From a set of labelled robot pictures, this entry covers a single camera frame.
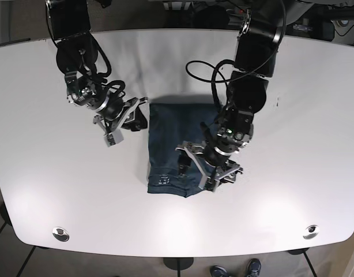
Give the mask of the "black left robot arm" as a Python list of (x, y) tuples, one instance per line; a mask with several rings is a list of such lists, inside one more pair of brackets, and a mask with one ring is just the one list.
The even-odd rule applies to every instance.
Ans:
[(202, 174), (201, 190), (215, 191), (223, 183), (234, 183), (243, 172), (230, 157), (252, 139), (254, 115), (265, 105), (268, 79), (273, 76), (286, 26), (312, 6), (311, 1), (254, 1), (243, 13), (235, 59), (219, 62), (207, 81), (218, 112), (213, 122), (217, 130), (211, 133), (201, 123), (202, 143), (185, 141), (177, 146), (180, 174), (195, 163)]

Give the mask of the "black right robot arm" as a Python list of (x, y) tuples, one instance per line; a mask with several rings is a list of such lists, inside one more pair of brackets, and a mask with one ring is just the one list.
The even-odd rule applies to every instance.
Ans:
[(112, 67), (91, 34), (87, 2), (46, 1), (46, 24), (57, 48), (56, 62), (64, 75), (66, 97), (69, 103), (96, 114), (93, 123), (103, 130), (106, 144), (111, 147), (122, 142), (122, 129), (146, 129), (148, 121), (140, 106), (148, 99), (124, 101), (125, 82), (107, 80)]

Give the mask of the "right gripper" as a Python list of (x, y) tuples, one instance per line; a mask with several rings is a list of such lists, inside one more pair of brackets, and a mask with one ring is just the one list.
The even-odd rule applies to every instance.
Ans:
[(121, 129), (139, 132), (148, 127), (148, 120), (140, 109), (140, 106), (148, 101), (147, 97), (131, 98), (126, 102), (122, 98), (114, 98), (108, 101), (102, 110), (97, 111), (93, 124), (98, 125), (104, 132), (103, 138), (108, 147), (124, 140)]

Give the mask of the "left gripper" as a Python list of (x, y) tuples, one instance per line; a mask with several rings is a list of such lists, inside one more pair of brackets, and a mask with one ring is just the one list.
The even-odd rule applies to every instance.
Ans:
[(243, 174), (243, 168), (239, 164), (204, 141), (184, 141), (175, 150), (179, 152), (178, 174), (186, 176), (193, 166), (196, 167), (201, 175), (198, 181), (201, 190), (214, 192), (222, 184), (235, 183), (236, 176)]

